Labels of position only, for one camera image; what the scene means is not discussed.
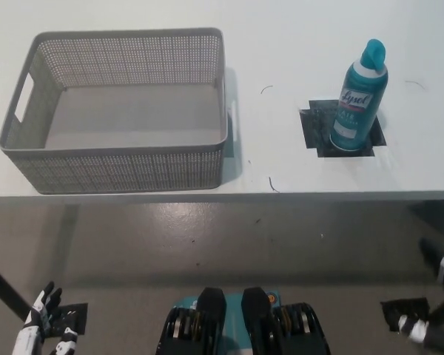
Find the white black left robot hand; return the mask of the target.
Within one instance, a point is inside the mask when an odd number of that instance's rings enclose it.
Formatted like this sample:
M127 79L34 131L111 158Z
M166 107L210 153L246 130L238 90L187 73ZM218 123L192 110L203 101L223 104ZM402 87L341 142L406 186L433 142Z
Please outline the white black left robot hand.
M54 291L55 283L50 281L39 293L30 308L23 327L18 332L12 355L41 354L42 345L52 329L52 321L61 316L58 307L62 288ZM70 311L64 316L65 329L61 339L50 354L74 354L78 341L78 314Z

